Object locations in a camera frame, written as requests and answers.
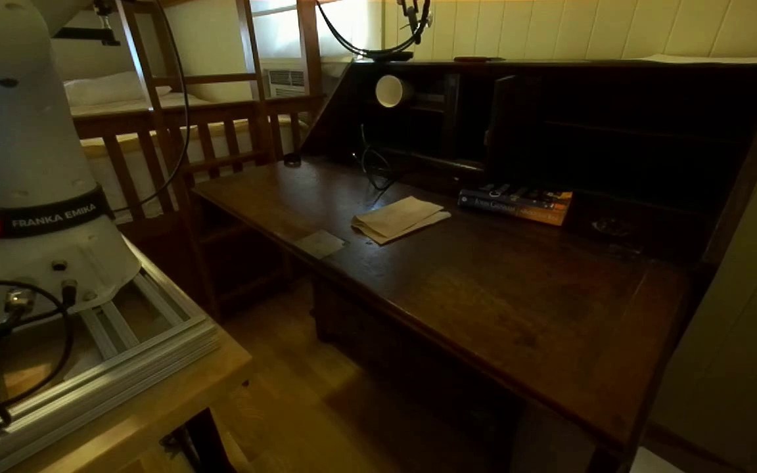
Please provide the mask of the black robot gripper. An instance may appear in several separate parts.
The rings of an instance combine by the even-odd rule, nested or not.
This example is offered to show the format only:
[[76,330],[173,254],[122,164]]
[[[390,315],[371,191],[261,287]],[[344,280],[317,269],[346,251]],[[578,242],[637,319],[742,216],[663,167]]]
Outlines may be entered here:
[[429,26],[432,0],[396,0],[396,5],[412,34],[420,34]]

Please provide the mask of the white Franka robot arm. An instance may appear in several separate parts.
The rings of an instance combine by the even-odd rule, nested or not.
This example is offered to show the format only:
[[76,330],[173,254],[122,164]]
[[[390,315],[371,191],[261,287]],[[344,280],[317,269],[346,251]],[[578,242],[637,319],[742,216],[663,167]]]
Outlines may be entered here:
[[140,259],[110,221],[56,70],[52,37],[95,0],[0,0],[0,284],[110,301]]

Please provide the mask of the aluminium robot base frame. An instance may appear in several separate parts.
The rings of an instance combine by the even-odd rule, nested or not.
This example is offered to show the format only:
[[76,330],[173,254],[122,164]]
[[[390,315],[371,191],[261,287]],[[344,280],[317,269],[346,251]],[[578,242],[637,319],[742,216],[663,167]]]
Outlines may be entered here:
[[150,259],[103,304],[0,280],[0,473],[210,351],[216,326]]

